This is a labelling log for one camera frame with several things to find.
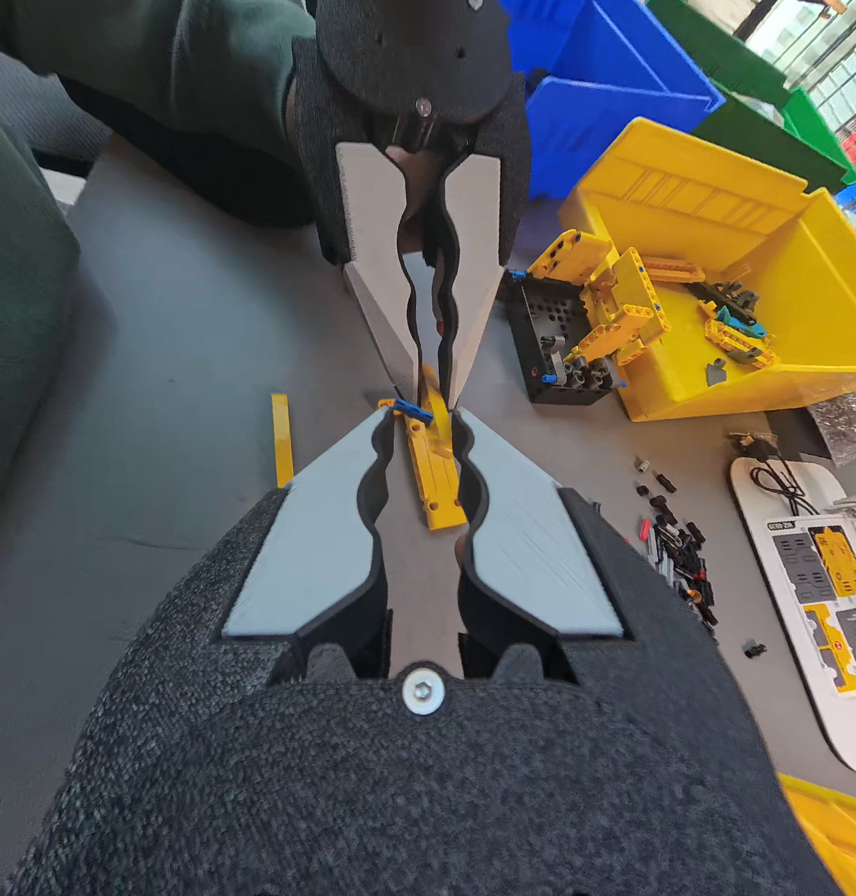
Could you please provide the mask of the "yellow plastic bin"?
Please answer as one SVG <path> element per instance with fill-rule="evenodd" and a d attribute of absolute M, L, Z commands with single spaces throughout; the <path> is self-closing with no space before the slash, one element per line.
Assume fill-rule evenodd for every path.
<path fill-rule="evenodd" d="M 631 122 L 572 188 L 563 230 L 618 252 L 683 259 L 710 283 L 741 281 L 779 361 L 755 369 L 708 342 L 684 284 L 656 283 L 670 331 L 626 368 L 634 422 L 795 409 L 856 392 L 856 232 L 823 188 L 644 118 Z M 727 359 L 727 382 L 705 368 Z"/>
<path fill-rule="evenodd" d="M 846 895 L 856 895 L 856 798 L 777 774 L 814 850 Z"/>

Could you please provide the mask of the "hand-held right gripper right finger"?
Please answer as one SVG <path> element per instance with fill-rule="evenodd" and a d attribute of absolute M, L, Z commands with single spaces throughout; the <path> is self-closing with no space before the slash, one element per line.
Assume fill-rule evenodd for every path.
<path fill-rule="evenodd" d="M 467 678 L 490 678 L 510 647 L 564 671 L 566 644 L 624 641 L 606 561 L 586 540 L 583 500 L 472 412 L 453 415 L 458 501 L 468 531 L 457 590 Z"/>

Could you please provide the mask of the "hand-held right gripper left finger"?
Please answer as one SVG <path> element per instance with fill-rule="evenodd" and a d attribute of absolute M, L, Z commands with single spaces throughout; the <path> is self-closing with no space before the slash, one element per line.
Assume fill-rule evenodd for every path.
<path fill-rule="evenodd" d="M 221 638 L 285 642 L 305 669 L 335 644 L 376 675 L 388 582 L 376 521 L 388 498 L 391 409 L 378 409 L 297 474 L 221 625 Z"/>

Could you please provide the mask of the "green plastic bin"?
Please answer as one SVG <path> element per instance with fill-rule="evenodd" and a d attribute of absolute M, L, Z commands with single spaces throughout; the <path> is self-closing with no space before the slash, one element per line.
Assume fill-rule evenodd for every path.
<path fill-rule="evenodd" d="M 856 167 L 802 88 L 787 89 L 780 70 L 688 3 L 646 6 L 724 97 L 692 136 L 795 175 L 808 192 L 856 184 Z"/>

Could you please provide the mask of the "yellow lego panel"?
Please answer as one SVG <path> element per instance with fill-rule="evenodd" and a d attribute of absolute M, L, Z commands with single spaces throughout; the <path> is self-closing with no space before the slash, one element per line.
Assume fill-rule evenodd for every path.
<path fill-rule="evenodd" d="M 406 437 L 422 509 L 430 531 L 455 529 L 466 524 L 458 499 L 455 461 L 438 454 L 430 429 L 421 420 L 405 417 Z"/>

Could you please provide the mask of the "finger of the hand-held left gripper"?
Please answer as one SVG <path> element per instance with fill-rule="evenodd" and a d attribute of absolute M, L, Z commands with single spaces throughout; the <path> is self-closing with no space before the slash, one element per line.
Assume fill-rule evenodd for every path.
<path fill-rule="evenodd" d="M 335 158 L 350 253 L 345 280 L 393 387 L 416 394 L 421 349 L 411 326 L 415 293 L 398 244 L 407 207 L 404 173 L 370 143 L 339 142 Z"/>
<path fill-rule="evenodd" d="M 472 154 L 445 173 L 438 211 L 440 241 L 433 284 L 443 325 L 438 381 L 446 407 L 455 408 L 502 275 L 500 160 Z"/>

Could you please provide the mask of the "black lego link assembly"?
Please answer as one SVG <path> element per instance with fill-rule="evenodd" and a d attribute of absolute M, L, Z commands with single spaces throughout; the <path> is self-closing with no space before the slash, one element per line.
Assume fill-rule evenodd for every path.
<path fill-rule="evenodd" d="M 718 283 L 700 281 L 684 286 L 700 302 L 713 303 L 716 308 L 729 308 L 731 314 L 736 317 L 755 315 L 759 295 L 754 290 L 745 288 L 741 281 Z"/>

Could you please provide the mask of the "person's left hand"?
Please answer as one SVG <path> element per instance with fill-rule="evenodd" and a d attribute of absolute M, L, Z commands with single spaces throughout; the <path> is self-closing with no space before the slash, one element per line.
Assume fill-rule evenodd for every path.
<path fill-rule="evenodd" d="M 400 255 L 422 252 L 427 208 L 452 160 L 437 149 L 410 152 L 397 145 L 390 145 L 386 155 L 402 172 L 406 185 L 406 208 L 397 239 Z"/>

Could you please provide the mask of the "black and yellow lego model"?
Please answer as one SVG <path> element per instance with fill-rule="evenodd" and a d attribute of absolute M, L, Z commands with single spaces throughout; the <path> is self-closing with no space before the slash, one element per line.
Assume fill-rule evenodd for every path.
<path fill-rule="evenodd" d="M 626 368 L 669 333 L 644 256 L 566 230 L 529 268 L 504 273 L 499 298 L 533 403 L 592 405 L 624 388 Z"/>

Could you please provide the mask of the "teal lego piece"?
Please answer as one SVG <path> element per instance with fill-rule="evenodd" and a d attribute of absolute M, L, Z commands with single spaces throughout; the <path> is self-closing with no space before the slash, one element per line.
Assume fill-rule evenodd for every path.
<path fill-rule="evenodd" d="M 766 329 L 754 316 L 727 304 L 717 307 L 714 319 L 750 339 L 762 341 L 767 336 Z"/>

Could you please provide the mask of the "pile of small lego pins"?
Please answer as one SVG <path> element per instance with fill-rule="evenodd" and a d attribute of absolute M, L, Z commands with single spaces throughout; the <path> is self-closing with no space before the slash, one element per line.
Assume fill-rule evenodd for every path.
<path fill-rule="evenodd" d="M 680 520 L 668 504 L 665 495 L 653 492 L 641 481 L 650 475 L 667 495 L 674 495 L 677 487 L 651 463 L 635 456 L 633 467 L 637 480 L 636 494 L 646 499 L 651 513 L 639 527 L 639 540 L 646 549 L 646 557 L 668 586 L 699 618 L 704 631 L 716 642 L 719 620 L 714 613 L 715 593 L 711 575 L 703 555 L 706 537 L 690 520 Z"/>

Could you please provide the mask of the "blue plastic bin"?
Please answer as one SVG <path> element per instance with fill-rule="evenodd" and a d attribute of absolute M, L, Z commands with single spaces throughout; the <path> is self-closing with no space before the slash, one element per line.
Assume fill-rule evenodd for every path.
<path fill-rule="evenodd" d="M 635 118 L 690 133 L 725 104 L 646 4 L 502 1 L 525 76 L 530 199 L 562 199 Z"/>

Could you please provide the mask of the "black mesh chair seat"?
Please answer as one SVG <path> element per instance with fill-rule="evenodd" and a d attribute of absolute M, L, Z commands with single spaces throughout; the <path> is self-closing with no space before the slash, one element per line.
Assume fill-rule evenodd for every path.
<path fill-rule="evenodd" d="M 79 108 L 56 76 L 0 53 L 0 125 L 44 169 L 87 178 L 110 131 Z"/>

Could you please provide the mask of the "yellow lego ladder frame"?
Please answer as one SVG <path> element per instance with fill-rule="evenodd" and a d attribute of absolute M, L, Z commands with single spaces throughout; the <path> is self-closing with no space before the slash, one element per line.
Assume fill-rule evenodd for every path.
<path fill-rule="evenodd" d="M 703 269 L 687 260 L 644 256 L 642 261 L 645 273 L 653 282 L 691 284 L 705 281 Z"/>
<path fill-rule="evenodd" d="M 779 361 L 768 334 L 762 341 L 747 338 L 714 319 L 717 308 L 713 303 L 699 302 L 699 308 L 705 317 L 704 338 L 735 363 L 763 369 Z"/>

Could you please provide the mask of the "white rounded board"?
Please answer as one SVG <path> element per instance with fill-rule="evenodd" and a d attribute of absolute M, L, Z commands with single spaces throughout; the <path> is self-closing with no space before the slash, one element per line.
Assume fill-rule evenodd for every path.
<path fill-rule="evenodd" d="M 790 603 L 791 594 L 766 528 L 766 523 L 776 518 L 856 517 L 856 496 L 847 496 L 838 479 L 819 464 L 773 462 L 771 467 L 777 479 L 755 473 L 766 469 L 762 462 L 737 458 L 730 468 L 731 489 L 819 727 L 836 757 L 856 772 L 856 698 L 842 698 L 826 679 L 806 625 Z"/>

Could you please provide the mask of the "crinkled clear plastic bag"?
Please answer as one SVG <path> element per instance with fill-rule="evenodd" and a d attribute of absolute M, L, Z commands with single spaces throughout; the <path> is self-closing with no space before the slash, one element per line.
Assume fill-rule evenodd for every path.
<path fill-rule="evenodd" d="M 807 408 L 830 460 L 838 467 L 856 461 L 856 392 Z"/>

